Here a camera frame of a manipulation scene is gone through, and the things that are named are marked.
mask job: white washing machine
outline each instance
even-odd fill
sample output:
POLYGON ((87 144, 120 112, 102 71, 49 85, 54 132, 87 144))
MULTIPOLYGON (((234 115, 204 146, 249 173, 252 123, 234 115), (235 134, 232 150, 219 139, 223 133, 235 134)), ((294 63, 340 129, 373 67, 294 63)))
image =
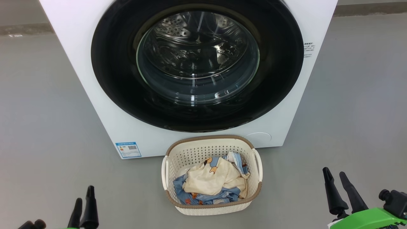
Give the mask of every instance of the white washing machine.
POLYGON ((40 0, 122 159, 284 143, 337 0, 40 0))

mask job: blue cloth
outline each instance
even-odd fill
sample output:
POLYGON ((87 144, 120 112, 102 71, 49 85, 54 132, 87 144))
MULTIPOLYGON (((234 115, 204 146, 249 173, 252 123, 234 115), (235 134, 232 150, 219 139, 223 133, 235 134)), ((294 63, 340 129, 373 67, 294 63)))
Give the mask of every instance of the blue cloth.
POLYGON ((229 203, 234 202, 239 199, 240 189, 237 187, 226 189, 222 188, 222 190, 217 195, 205 195, 205 194, 197 194, 195 197, 188 192, 185 192, 182 188, 183 183, 188 178, 188 173, 177 177, 174 180, 174 188, 177 194, 178 199, 183 204, 189 205, 212 205, 212 204, 220 204, 220 203, 229 203))
POLYGON ((237 170, 239 170, 240 174, 246 175, 249 171, 247 170, 247 165, 243 166, 242 163, 242 158, 240 154, 235 153, 235 152, 229 152, 226 156, 223 157, 223 159, 230 161, 231 163, 234 163, 235 167, 237 170), (228 159, 228 156, 231 156, 233 158, 232 161, 228 159))

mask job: washing machine door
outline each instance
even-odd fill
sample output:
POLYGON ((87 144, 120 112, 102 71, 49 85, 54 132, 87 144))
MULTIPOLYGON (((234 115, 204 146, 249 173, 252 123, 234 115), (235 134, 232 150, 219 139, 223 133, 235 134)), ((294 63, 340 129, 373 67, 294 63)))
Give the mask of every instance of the washing machine door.
POLYGON ((295 84, 300 29, 278 0, 115 1, 92 41, 97 80, 151 125, 209 132, 250 122, 295 84))

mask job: brown basket rim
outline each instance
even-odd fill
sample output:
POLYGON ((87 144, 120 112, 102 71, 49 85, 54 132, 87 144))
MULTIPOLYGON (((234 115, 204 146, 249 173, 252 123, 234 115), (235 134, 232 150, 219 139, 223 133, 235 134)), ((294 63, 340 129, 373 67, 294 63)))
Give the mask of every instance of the brown basket rim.
MULTIPOLYGON (((237 135, 212 135, 212 136, 202 136, 202 137, 194 137, 194 138, 179 140, 179 141, 175 142, 174 144, 172 144, 168 148, 166 155, 169 156, 171 150, 175 146, 177 146, 179 144, 187 143, 187 142, 191 142, 191 141, 210 140, 210 139, 238 139, 238 140, 242 140, 245 143, 247 143, 250 146, 251 149, 254 149, 253 144, 249 140, 245 139, 244 137, 237 136, 237 135)), ((170 200, 170 202, 173 205, 175 205, 176 207, 184 208, 184 209, 210 209, 210 208, 219 208, 219 207, 230 207, 230 206, 249 203, 249 202, 253 201, 258 196, 258 194, 260 193, 260 190, 261 190, 261 186, 262 186, 262 182, 260 181, 258 183, 256 192, 249 198, 246 198, 246 199, 241 200, 241 201, 225 203, 225 204, 217 204, 217 205, 183 205, 183 204, 177 203, 171 197, 170 192, 168 190, 165 190, 165 194, 167 195, 168 200, 170 200)))

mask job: door glass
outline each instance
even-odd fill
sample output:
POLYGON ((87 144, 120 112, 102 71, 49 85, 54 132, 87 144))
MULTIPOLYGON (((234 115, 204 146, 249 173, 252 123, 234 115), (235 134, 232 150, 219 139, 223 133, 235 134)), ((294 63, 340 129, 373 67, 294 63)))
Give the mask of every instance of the door glass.
POLYGON ((143 36, 137 66, 157 93, 187 106, 223 102, 257 71, 260 54, 251 33, 235 20, 211 12, 169 16, 143 36))

